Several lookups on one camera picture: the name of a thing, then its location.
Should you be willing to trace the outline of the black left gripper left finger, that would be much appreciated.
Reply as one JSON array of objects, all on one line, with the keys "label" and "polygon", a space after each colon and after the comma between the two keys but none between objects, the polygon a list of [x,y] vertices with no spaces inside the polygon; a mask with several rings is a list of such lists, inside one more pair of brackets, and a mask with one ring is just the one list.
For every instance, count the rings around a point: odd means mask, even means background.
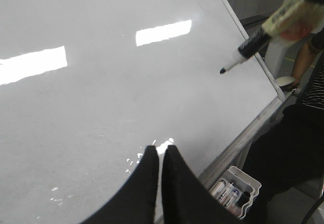
[{"label": "black left gripper left finger", "polygon": [[153,223],[159,157],[147,146],[140,163],[119,191],[83,223]]}]

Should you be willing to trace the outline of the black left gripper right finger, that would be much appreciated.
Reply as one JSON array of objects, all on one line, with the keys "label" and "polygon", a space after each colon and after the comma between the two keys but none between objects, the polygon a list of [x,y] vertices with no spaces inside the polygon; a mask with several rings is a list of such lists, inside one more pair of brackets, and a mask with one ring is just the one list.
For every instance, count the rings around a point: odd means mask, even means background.
[{"label": "black left gripper right finger", "polygon": [[161,195],[164,223],[240,223],[209,194],[173,145],[164,155]]}]

